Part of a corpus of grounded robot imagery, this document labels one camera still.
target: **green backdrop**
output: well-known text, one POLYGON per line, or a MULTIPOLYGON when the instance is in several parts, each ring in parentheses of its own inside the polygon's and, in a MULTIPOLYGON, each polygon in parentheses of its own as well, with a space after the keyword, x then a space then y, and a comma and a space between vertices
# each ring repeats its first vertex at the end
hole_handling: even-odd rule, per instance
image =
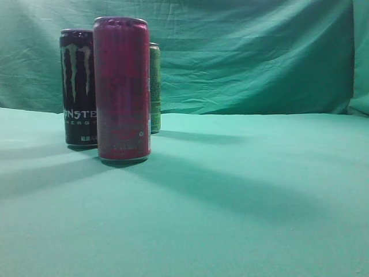
POLYGON ((355 95, 351 107, 369 115, 369 1, 354 0, 355 95))
POLYGON ((59 31, 141 17, 163 51, 163 112, 345 113, 351 0, 1 0, 0 106, 62 111, 59 31))

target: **green can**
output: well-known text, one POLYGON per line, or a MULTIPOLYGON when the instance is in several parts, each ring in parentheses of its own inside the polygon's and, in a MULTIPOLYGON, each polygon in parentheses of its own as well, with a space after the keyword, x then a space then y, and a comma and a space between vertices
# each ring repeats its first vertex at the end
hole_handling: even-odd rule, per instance
POLYGON ((151 133, 155 134, 161 128, 160 49, 156 43, 150 43, 150 94, 151 133))

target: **can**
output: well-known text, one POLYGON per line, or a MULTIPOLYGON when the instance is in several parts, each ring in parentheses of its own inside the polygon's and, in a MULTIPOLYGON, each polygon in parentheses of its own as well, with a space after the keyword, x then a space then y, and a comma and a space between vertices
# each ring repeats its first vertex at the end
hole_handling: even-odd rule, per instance
POLYGON ((148 24, 136 18, 99 17, 93 37, 100 159, 144 161, 151 152, 148 24))
POLYGON ((151 133, 161 128, 161 75, 160 48, 157 43, 150 43, 150 99, 151 133))
POLYGON ((97 144, 93 33, 65 29, 60 37, 65 140, 68 146, 97 144))

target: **red can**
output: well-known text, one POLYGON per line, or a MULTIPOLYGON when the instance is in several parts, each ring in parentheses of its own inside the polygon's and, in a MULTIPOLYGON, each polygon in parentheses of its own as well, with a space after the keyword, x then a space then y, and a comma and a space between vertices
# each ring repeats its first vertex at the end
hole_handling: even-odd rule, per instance
POLYGON ((106 162, 150 154, 150 34, 146 21, 99 17, 93 28, 97 139, 106 162))

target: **monster logo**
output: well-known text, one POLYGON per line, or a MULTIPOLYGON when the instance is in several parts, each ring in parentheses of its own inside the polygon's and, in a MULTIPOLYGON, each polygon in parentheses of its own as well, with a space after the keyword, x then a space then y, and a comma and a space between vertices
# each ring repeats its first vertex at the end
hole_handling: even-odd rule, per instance
POLYGON ((91 55, 91 50, 88 46, 84 46, 82 48, 78 48, 74 44, 70 44, 68 46, 62 47, 62 67, 63 67, 63 76, 64 76, 64 90, 65 94, 67 94, 67 70, 65 66, 65 54, 66 50, 69 51, 70 63, 71 63, 71 87, 73 92, 73 102, 76 101, 76 75, 77 75, 77 51, 83 52, 85 54, 85 70, 86 70, 86 95, 90 90, 90 70, 88 66, 88 61, 91 55))

